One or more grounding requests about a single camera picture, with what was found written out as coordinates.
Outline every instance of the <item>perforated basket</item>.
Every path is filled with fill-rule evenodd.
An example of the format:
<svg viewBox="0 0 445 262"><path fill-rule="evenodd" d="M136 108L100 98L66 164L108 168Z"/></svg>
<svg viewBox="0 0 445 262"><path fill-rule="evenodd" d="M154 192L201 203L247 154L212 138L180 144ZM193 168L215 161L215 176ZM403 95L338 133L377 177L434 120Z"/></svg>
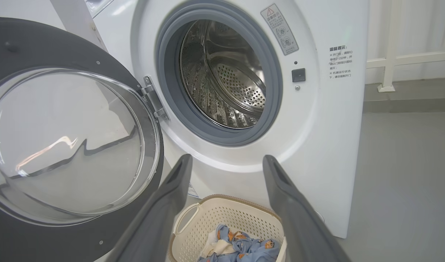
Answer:
<svg viewBox="0 0 445 262"><path fill-rule="evenodd" d="M178 231L184 216L196 209L189 222ZM209 232L219 224L227 225L261 239L272 238L281 244L276 262L285 261L287 242L284 230L273 211L257 204L224 195L211 195L187 207L174 225L169 259L172 262L196 262Z"/></svg>

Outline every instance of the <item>washing machine door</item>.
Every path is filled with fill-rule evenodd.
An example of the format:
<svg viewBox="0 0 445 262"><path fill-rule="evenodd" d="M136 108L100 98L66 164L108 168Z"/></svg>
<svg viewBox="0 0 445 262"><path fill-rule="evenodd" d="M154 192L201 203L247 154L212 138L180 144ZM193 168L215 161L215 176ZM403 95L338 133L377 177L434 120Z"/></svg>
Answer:
<svg viewBox="0 0 445 262"><path fill-rule="evenodd" d="M159 185L140 84L83 38L0 18L0 261L94 261Z"/></svg>

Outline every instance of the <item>clothes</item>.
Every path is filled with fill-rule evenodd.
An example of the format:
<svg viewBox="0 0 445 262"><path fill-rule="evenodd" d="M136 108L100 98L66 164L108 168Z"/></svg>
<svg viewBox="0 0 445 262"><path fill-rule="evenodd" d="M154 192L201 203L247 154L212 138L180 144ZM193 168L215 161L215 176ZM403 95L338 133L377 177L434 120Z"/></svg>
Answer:
<svg viewBox="0 0 445 262"><path fill-rule="evenodd" d="M197 262L276 262L281 249L276 240L253 239L245 232L232 232L219 224L209 233Z"/></svg>

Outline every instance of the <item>metal railing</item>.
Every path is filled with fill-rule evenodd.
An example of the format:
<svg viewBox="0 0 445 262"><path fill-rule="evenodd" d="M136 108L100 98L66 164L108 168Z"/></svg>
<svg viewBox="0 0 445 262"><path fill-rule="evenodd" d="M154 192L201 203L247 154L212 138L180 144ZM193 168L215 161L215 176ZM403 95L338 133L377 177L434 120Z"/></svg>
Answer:
<svg viewBox="0 0 445 262"><path fill-rule="evenodd" d="M400 17L402 10L402 0L392 0L390 11L390 28L389 38L387 41L387 52L385 58L370 59L366 62L366 68L384 67L384 79L382 84L378 86L379 92L394 92L392 85L394 77L394 67L397 65L409 65L419 63L429 63L437 61L445 61L445 51L429 52L429 53L413 53L411 55L396 55L397 43L399 40ZM442 46L445 47L445 32Z"/></svg>

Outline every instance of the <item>door hinge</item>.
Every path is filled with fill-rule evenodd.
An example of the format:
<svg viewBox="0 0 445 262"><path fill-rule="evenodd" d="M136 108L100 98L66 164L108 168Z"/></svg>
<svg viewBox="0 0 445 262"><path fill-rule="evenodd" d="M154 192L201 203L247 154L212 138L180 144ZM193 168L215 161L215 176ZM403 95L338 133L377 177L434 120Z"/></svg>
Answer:
<svg viewBox="0 0 445 262"><path fill-rule="evenodd" d="M153 116L155 118L163 118L164 120L167 120L168 115L166 114L166 111L164 111L160 98L156 94L155 85L151 81L151 77L146 76L143 78L143 80L145 81L145 87L140 88L140 93L143 100L145 100L145 103L148 103L148 101L151 102L153 108L155 109L153 112Z"/></svg>

